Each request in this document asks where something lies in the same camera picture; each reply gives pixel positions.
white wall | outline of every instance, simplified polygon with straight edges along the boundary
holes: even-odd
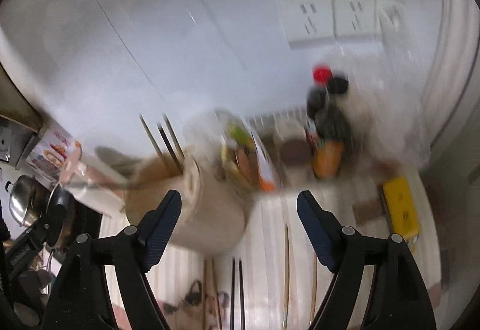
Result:
[[[402,0],[423,87],[441,0]],[[178,130],[201,110],[250,115],[304,103],[324,48],[291,50],[275,0],[4,0],[0,60],[26,98],[85,148],[143,156],[138,120]]]

kitchen counter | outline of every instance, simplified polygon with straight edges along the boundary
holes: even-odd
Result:
[[[433,306],[438,305],[441,268],[438,238],[431,214],[428,198],[417,172],[406,173],[414,197],[421,234],[416,243],[414,258],[427,289]],[[215,257],[218,290],[223,297],[222,313],[224,328],[230,318],[230,283],[232,257],[242,259],[244,268],[246,327],[250,329],[281,328],[283,312],[283,278],[284,278],[284,225],[289,226],[290,245],[290,304],[288,329],[308,328],[311,304],[311,286],[313,281],[314,251],[298,218],[296,200],[298,193],[308,189],[315,196],[323,209],[335,214],[342,225],[356,227],[362,234],[387,238],[388,224],[385,217],[357,226],[352,205],[377,196],[375,182],[369,177],[356,177],[351,180],[315,182],[296,189],[279,193],[259,193],[253,200],[253,208],[242,240],[231,250]],[[128,225],[128,220],[111,220],[104,218],[100,237],[117,234]],[[110,297],[115,306],[119,326],[128,328],[126,316],[122,310],[122,298],[113,267],[106,267]],[[358,294],[357,303],[351,317],[349,328],[357,327],[363,318],[367,304],[373,267],[366,267]],[[167,245],[162,260],[147,274],[153,293],[160,306],[167,313],[166,319],[172,329],[199,328],[200,306],[185,304],[198,285],[196,281],[203,278],[203,256],[171,244]],[[317,299],[318,309],[325,295],[332,274],[318,264]],[[210,278],[207,279],[207,293],[212,296]],[[239,300],[236,299],[236,320],[239,321]],[[441,313],[435,312],[437,321]],[[208,323],[215,323],[213,316],[208,316]]]

red bottle cap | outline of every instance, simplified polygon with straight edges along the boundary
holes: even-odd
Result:
[[[324,86],[332,77],[332,70],[330,70],[330,67],[325,64],[319,64],[313,68],[313,80],[317,85]]]

plastic bag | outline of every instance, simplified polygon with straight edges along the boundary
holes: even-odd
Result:
[[[362,156],[391,168],[424,167],[430,158],[421,96],[411,80],[419,60],[411,48],[399,9],[379,15],[383,41],[337,46],[322,60],[349,80],[348,98],[338,107],[349,120]]]
[[[278,174],[265,146],[255,130],[240,117],[222,109],[205,112],[184,126],[183,136],[193,147],[191,153],[197,160],[210,166],[221,162],[237,193],[253,191],[256,187],[266,192],[279,188]],[[255,155],[255,168],[249,166],[246,153],[243,153],[243,162],[247,166],[239,163],[235,152],[238,149],[250,150]]]

wooden cabinet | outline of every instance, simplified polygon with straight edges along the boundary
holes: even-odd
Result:
[[[18,168],[38,141],[42,120],[0,65],[0,162]]]
[[[0,65],[0,117],[38,133],[42,120]]]

